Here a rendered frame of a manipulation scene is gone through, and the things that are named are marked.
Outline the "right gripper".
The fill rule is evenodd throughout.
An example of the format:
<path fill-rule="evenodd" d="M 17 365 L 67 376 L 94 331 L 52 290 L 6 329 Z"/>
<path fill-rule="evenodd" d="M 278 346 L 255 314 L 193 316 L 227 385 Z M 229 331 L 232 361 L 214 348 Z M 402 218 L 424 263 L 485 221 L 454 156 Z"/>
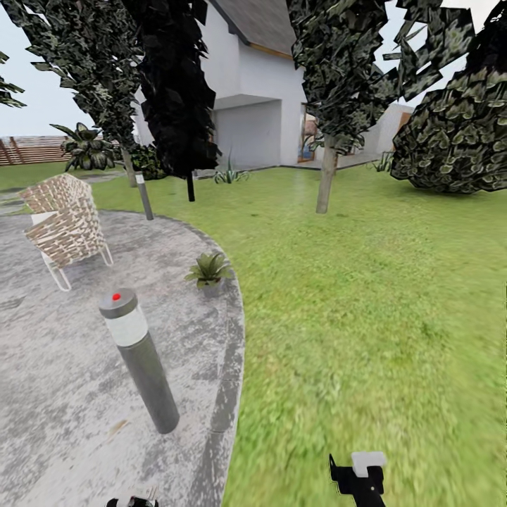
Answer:
<path fill-rule="evenodd" d="M 374 492 L 381 496 L 384 492 L 383 475 L 380 468 L 375 466 L 367 467 L 367 477 L 357 477 L 352 467 L 336 467 L 331 461 L 330 475 L 332 481 L 337 481 L 341 494 L 352 494 L 355 498 L 356 507 L 361 495 L 366 492 Z"/>

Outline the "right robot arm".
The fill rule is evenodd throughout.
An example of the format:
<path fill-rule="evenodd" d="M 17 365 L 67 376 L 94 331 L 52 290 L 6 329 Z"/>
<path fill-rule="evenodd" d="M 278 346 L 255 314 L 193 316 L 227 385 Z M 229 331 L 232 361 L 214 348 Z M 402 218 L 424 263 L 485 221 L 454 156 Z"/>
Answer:
<path fill-rule="evenodd" d="M 352 453 L 353 467 L 336 467 L 331 461 L 330 475 L 337 481 L 341 494 L 352 494 L 356 507 L 385 507 L 380 497 L 384 492 L 380 468 L 388 463 L 382 451 Z"/>

